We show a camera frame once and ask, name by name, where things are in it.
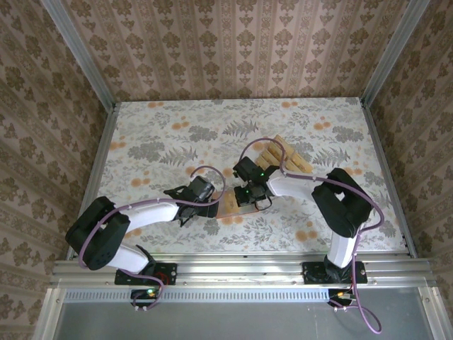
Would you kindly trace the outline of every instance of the ventilation slot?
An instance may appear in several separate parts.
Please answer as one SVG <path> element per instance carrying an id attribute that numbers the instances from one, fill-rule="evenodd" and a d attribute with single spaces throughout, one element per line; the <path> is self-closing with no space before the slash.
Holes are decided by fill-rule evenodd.
<path id="1" fill-rule="evenodd" d="M 131 290 L 68 289 L 64 302 L 130 302 Z M 167 287 L 161 302 L 327 302 L 328 290 L 319 289 L 201 289 Z"/>

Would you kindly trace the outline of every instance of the gray floor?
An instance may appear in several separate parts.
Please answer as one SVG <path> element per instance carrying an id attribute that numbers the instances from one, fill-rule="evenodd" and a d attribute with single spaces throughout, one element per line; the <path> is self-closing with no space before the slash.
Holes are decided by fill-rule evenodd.
<path id="1" fill-rule="evenodd" d="M 363 290 L 381 320 L 381 339 L 433 339 L 414 289 Z M 56 339 L 376 339 L 358 311 L 334 313 L 326 304 L 163 303 L 135 312 L 120 303 L 66 304 Z"/>

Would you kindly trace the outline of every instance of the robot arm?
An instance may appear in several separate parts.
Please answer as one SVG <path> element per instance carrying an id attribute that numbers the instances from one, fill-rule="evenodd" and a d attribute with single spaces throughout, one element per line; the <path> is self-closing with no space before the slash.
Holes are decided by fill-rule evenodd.
<path id="1" fill-rule="evenodd" d="M 156 222 L 179 220 L 184 225 L 193 216 L 215 217 L 218 203 L 210 206 L 193 206 L 181 202 L 208 203 L 214 186 L 197 176 L 189 186 L 180 186 L 164 191 L 168 199 L 151 200 L 146 205 L 131 204 L 122 212 L 113 213 L 96 231 L 81 253 L 88 236 L 96 225 L 115 209 L 115 204 L 106 197 L 95 199 L 66 234 L 66 241 L 81 255 L 89 269 L 95 271 L 104 266 L 140 273 L 154 264 L 153 258 L 141 247 L 131 248 L 121 244 L 125 234 L 134 229 Z"/>
<path id="2" fill-rule="evenodd" d="M 316 190 L 314 182 L 288 177 L 280 171 L 274 171 L 270 175 L 267 185 L 274 196 L 291 196 L 305 200 L 313 199 L 312 193 Z M 353 237 L 343 237 L 332 230 L 331 248 L 327 254 L 327 259 L 334 266 L 345 268 L 352 259 L 356 237 L 357 234 Z"/>
<path id="3" fill-rule="evenodd" d="M 155 203 L 128 210 L 124 213 L 130 221 L 126 233 L 145 225 L 173 221 L 179 209 L 176 203 Z M 148 263 L 149 257 L 141 249 L 121 244 L 116 255 L 106 266 L 125 269 L 131 273 L 140 273 Z"/>
<path id="4" fill-rule="evenodd" d="M 286 171 L 283 174 L 278 166 L 270 166 L 264 171 L 248 157 L 241 159 L 233 169 L 235 176 L 246 182 L 244 187 L 234 189 L 239 206 L 256 205 L 257 202 L 270 200 L 273 196 L 291 196 L 315 201 L 327 225 L 332 229 L 331 248 L 324 261 L 326 272 L 335 281 L 341 281 L 350 269 L 357 232 L 367 221 L 372 206 L 358 195 L 331 183 L 315 186 L 314 181 L 295 178 L 300 175 L 298 173 Z M 327 178 L 365 193 L 342 169 L 332 170 Z"/>

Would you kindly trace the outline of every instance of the metal rail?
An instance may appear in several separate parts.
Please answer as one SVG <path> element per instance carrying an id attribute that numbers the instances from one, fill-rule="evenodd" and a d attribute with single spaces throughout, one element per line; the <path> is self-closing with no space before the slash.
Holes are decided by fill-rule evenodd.
<path id="1" fill-rule="evenodd" d="M 178 264 L 181 288 L 344 288 L 346 285 L 305 285 L 302 262 L 323 261 L 323 255 L 160 255 L 157 261 Z M 435 284 L 427 259 L 403 255 L 362 254 L 368 284 L 361 288 L 426 287 Z M 75 261 L 58 261 L 50 285 L 55 288 L 118 288 L 115 269 L 88 271 Z"/>

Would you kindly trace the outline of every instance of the floral tablecloth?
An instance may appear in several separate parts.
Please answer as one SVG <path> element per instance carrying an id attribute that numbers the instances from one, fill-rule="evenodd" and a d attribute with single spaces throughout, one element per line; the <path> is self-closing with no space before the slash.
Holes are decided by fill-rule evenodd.
<path id="1" fill-rule="evenodd" d="M 404 240 L 357 98 L 247 99 L 122 103 L 98 194 L 122 205 L 187 185 L 201 164 L 220 169 L 228 187 L 241 150 L 277 134 L 314 174 L 342 167 L 381 206 L 384 226 L 364 235 L 360 250 L 404 251 Z M 255 144 L 255 159 L 264 144 Z M 207 177 L 218 189 L 213 171 Z M 373 223 L 378 218 L 374 212 Z M 311 201 L 276 198 L 263 212 L 223 220 L 196 217 L 184 227 L 156 223 L 126 235 L 151 252 L 326 251 L 331 230 Z"/>

